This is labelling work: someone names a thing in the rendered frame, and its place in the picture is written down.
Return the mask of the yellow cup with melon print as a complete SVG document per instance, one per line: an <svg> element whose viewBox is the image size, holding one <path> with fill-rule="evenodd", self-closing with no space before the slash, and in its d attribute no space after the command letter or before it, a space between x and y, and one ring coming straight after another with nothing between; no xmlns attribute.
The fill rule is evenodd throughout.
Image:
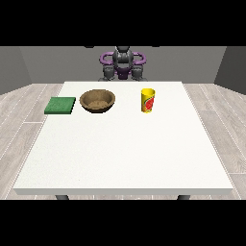
<svg viewBox="0 0 246 246"><path fill-rule="evenodd" d="M152 111L156 92L152 88L143 88L141 90L141 111L149 113Z"/></svg>

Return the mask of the brown wooden bowl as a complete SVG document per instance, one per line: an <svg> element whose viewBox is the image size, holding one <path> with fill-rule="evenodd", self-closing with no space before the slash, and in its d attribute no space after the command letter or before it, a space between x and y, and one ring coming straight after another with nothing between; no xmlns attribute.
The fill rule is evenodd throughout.
<svg viewBox="0 0 246 246"><path fill-rule="evenodd" d="M106 89L92 89L80 97L81 106L91 113L108 111L115 102L115 95Z"/></svg>

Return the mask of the green square pad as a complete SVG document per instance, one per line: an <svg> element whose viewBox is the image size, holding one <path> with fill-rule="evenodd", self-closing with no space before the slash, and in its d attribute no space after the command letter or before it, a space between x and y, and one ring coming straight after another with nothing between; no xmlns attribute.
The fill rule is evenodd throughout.
<svg viewBox="0 0 246 246"><path fill-rule="evenodd" d="M45 110L45 114L70 114L73 110L75 97L52 97Z"/></svg>

